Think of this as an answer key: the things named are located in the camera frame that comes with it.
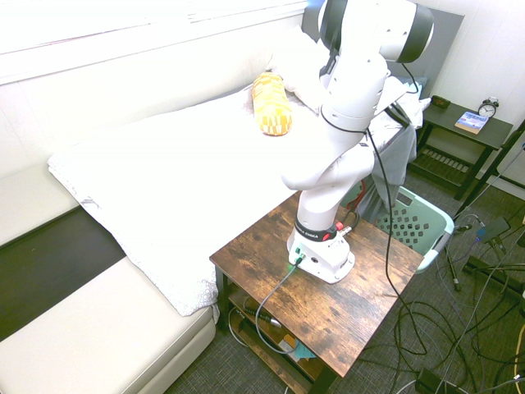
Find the window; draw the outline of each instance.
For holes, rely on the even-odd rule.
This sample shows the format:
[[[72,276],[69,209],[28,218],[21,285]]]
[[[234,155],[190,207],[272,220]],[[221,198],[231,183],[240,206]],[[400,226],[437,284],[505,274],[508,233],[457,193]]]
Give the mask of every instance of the window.
[[[303,13],[298,0],[0,0],[0,85]]]

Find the book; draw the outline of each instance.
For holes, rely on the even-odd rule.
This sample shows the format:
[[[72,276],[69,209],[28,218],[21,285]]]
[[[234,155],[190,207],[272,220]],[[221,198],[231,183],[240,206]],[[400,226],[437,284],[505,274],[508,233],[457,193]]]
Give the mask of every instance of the book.
[[[480,117],[476,113],[466,111],[454,126],[459,129],[477,134],[489,120],[488,117]]]

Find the black headboard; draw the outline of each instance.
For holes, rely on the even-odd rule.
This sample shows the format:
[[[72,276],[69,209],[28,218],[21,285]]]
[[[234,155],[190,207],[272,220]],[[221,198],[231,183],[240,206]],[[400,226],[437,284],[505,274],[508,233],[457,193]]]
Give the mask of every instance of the black headboard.
[[[324,0],[308,0],[308,6],[303,15],[303,32],[315,41],[319,40],[317,18],[323,3]],[[406,65],[415,77],[424,76],[428,78],[428,82],[421,94],[423,99],[430,96],[437,76],[441,72],[441,68],[445,63],[450,47],[454,42],[464,18],[462,15],[434,10],[432,8],[431,11],[434,15],[434,35],[432,36],[432,41],[417,61]],[[409,77],[400,64],[388,62],[388,68],[393,76]]]

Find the power strip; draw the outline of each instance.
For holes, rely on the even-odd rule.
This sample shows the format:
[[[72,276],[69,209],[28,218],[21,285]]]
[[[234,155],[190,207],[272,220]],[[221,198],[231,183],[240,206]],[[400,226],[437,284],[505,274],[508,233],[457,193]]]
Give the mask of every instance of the power strip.
[[[416,380],[416,392],[420,394],[434,394],[437,386],[440,384],[441,378],[428,369],[423,369]],[[450,383],[443,382],[440,386],[438,394],[465,394],[461,392],[456,386]]]

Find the white pillow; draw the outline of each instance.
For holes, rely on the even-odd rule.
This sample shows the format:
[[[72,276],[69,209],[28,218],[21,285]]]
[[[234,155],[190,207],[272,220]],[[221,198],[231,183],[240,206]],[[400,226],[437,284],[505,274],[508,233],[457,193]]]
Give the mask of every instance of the white pillow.
[[[319,70],[326,65],[329,56],[321,40],[316,44],[299,26],[295,26],[279,41],[267,70],[278,74],[286,90],[319,113],[328,95],[319,81]]]

